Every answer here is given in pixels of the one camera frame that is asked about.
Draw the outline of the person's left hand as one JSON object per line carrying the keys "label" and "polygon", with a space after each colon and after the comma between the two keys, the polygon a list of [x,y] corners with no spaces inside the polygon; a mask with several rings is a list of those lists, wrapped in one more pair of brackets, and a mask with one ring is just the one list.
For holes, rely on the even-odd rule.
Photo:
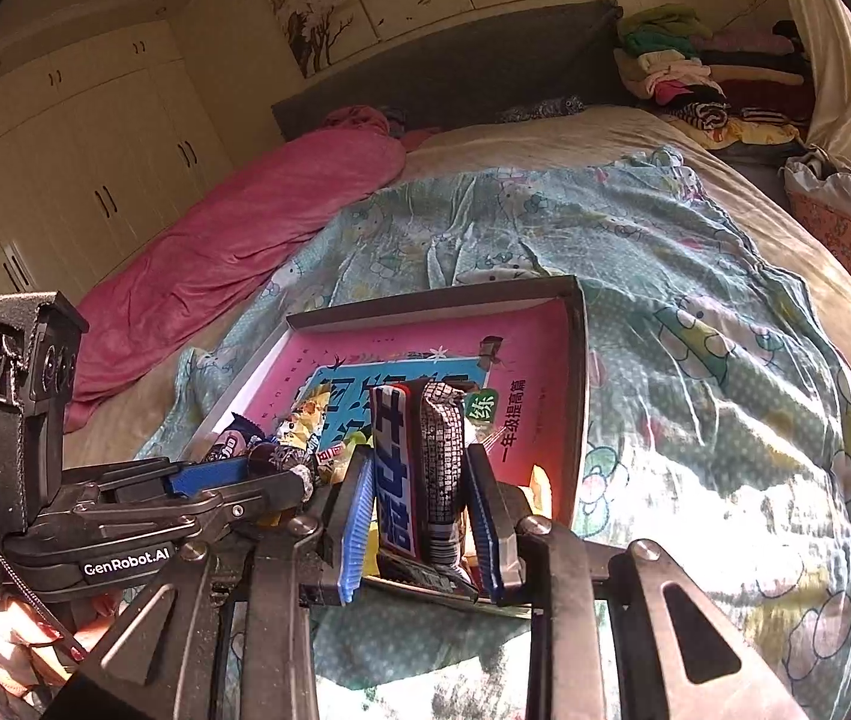
{"label": "person's left hand", "polygon": [[0,601],[0,684],[23,697],[38,686],[59,688],[76,667],[53,644],[58,634],[19,600]]}

